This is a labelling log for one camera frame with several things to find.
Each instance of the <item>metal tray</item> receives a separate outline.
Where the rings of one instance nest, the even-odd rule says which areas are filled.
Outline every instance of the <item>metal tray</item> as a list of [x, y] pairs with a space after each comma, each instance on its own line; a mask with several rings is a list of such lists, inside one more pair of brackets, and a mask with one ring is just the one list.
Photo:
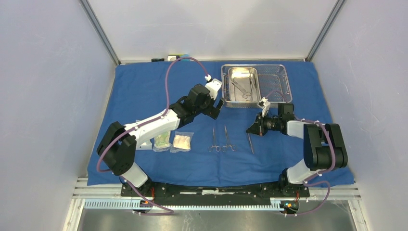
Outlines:
[[271, 107], [291, 102], [292, 93], [286, 69], [280, 64], [227, 64], [221, 68], [222, 97], [226, 107], [258, 107], [267, 97]]

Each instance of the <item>surgical scissors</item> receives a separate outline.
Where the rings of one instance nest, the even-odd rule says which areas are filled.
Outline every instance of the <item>surgical scissors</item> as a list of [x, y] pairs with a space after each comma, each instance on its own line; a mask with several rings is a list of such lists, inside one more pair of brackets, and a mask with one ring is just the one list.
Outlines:
[[221, 147], [217, 146], [217, 144], [216, 144], [216, 131], [215, 131], [215, 128], [213, 128], [213, 146], [208, 147], [208, 151], [212, 152], [213, 148], [216, 148], [217, 152], [219, 152], [221, 150]]
[[237, 148], [235, 147], [235, 145], [231, 145], [231, 141], [230, 141], [230, 137], [228, 136], [227, 126], [226, 125], [224, 125], [224, 129], [225, 129], [225, 136], [227, 137], [227, 145], [222, 146], [221, 150], [223, 152], [226, 152], [228, 147], [231, 147], [231, 150], [234, 152], [235, 150], [237, 150]]

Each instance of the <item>transparent plastic packet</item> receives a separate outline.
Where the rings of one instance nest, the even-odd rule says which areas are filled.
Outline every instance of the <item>transparent plastic packet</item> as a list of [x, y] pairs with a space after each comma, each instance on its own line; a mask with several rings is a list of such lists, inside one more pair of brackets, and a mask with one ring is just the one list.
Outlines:
[[173, 145], [170, 148], [171, 153], [188, 152], [191, 150], [191, 139], [194, 132], [179, 132], [176, 131]]
[[170, 147], [170, 131], [163, 132], [154, 138], [153, 151], [163, 152], [169, 150]]

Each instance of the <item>blue cloth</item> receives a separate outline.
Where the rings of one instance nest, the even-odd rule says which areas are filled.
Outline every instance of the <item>blue cloth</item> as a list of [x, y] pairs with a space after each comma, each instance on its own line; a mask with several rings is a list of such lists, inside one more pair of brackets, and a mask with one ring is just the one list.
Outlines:
[[[332, 122], [318, 74], [309, 62], [203, 62], [208, 73], [220, 79], [224, 64], [283, 64], [292, 89], [295, 113], [299, 118]], [[161, 112], [166, 106], [165, 74], [170, 62], [138, 63], [116, 68], [116, 77], [93, 153], [88, 165], [88, 185], [119, 183], [110, 173], [98, 173], [96, 163], [99, 145], [108, 126], [119, 121], [133, 123]], [[204, 72], [195, 62], [178, 62], [170, 71], [168, 86], [170, 103], [187, 95], [197, 83], [204, 84]], [[246, 129], [255, 121], [260, 109], [223, 107], [217, 120], [199, 115], [194, 122], [178, 131], [194, 132], [189, 152], [170, 153], [136, 151], [135, 162], [153, 180], [191, 186], [237, 186], [277, 181], [279, 174], [303, 158], [303, 140], [270, 131], [264, 137], [252, 135], [255, 154], [251, 153]], [[224, 125], [227, 126], [233, 152], [208, 152], [215, 127], [217, 145], [226, 143]], [[353, 184], [349, 168], [325, 174], [317, 180], [328, 180], [331, 185]]]

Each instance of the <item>perforated metal tray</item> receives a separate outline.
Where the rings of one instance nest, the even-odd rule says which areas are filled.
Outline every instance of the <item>perforated metal tray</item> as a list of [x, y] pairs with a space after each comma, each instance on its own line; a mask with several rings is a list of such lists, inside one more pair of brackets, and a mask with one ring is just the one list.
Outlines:
[[281, 64], [227, 64], [221, 68], [222, 97], [226, 107], [258, 107], [263, 97], [271, 102], [291, 102], [292, 93], [286, 69]]

